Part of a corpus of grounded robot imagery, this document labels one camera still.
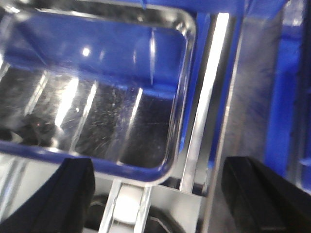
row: metal tray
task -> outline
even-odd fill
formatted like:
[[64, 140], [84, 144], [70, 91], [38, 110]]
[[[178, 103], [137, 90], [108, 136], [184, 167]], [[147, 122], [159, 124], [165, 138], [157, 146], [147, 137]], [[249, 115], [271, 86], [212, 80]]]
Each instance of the metal tray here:
[[0, 5], [0, 150], [163, 180], [179, 150], [193, 18], [128, 3]]

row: blue plastic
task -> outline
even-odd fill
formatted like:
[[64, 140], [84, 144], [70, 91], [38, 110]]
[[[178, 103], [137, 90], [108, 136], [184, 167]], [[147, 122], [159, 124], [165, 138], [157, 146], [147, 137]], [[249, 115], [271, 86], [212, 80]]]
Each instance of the blue plastic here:
[[[304, 90], [299, 90], [297, 79], [301, 78], [301, 48], [303, 44], [302, 13], [305, 1], [292, 1], [285, 8], [282, 35], [279, 45], [276, 79], [271, 104], [270, 122], [266, 140], [265, 164], [283, 177], [287, 177], [289, 156], [292, 152], [295, 99]], [[306, 156], [310, 154], [311, 144], [307, 142]], [[304, 161], [302, 183], [304, 188], [310, 189], [311, 172], [308, 163]]]
[[127, 2], [182, 8], [208, 14], [230, 13], [233, 16], [273, 18], [287, 0], [126, 0]]

